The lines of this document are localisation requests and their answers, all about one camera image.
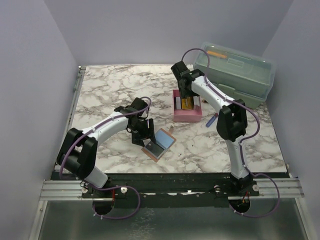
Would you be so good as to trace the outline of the dark grey VIP card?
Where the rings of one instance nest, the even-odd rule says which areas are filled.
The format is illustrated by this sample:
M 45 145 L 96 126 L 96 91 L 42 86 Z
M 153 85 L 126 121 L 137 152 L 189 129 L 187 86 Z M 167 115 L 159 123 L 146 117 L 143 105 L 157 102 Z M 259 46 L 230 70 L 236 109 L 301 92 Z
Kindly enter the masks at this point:
M 155 158 L 159 158 L 162 155 L 162 153 L 164 152 L 164 149 L 160 145 L 158 145 L 152 141 L 147 143 L 146 146 L 144 147 L 144 149 L 148 153 L 153 155 Z

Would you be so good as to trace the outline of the gold credit card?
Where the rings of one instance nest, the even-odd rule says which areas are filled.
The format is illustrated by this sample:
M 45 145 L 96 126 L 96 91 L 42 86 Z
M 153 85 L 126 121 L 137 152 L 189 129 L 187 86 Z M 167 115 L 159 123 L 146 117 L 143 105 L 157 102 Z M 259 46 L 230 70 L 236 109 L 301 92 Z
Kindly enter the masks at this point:
M 181 104 L 182 110 L 193 110 L 194 105 L 193 105 L 193 98 L 192 97 L 187 97 L 187 104 Z

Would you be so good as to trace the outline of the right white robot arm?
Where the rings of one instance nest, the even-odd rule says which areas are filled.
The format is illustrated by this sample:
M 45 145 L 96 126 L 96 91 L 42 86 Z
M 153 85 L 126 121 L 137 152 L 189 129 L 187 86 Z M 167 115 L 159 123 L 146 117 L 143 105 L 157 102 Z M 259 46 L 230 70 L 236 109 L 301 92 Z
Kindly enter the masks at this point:
M 230 159 L 230 191 L 236 196 L 243 195 L 252 182 L 241 144 L 248 127 L 244 102 L 227 96 L 212 85 L 201 70 L 189 70 L 183 61 L 175 63 L 171 71 L 182 99 L 200 96 L 218 113 L 216 130 L 225 140 Z

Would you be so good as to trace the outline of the tan leather card holder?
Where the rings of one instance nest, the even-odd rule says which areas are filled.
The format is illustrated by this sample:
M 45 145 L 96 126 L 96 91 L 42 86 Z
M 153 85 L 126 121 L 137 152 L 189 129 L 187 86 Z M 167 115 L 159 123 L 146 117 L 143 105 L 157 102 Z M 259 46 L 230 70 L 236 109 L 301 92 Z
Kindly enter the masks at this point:
M 146 145 L 141 150 L 150 159 L 152 159 L 155 163 L 157 163 L 160 160 L 160 158 L 172 147 L 172 145 L 177 141 L 177 139 L 175 137 L 173 137 L 173 135 L 170 132 L 164 130 L 163 128 L 159 129 L 155 133 L 155 138 L 156 138 L 156 144 L 158 144 L 159 146 L 161 146 L 164 149 L 164 152 L 162 153 L 162 155 L 159 158 L 156 158 L 152 154 L 147 152 L 145 150 Z

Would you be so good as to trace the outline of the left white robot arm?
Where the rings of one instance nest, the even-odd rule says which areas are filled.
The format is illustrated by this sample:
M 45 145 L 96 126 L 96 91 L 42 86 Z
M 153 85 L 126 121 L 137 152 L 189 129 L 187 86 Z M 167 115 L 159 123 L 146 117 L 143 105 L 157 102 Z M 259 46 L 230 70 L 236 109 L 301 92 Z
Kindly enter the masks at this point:
M 131 143 L 143 147 L 145 140 L 156 143 L 154 121 L 143 116 L 148 114 L 152 100 L 137 97 L 130 105 L 119 106 L 104 120 L 79 130 L 67 131 L 56 158 L 60 166 L 59 177 L 63 179 L 66 169 L 78 179 L 91 184 L 93 191 L 101 198 L 107 197 L 111 185 L 108 176 L 96 166 L 98 147 L 121 131 L 131 134 Z

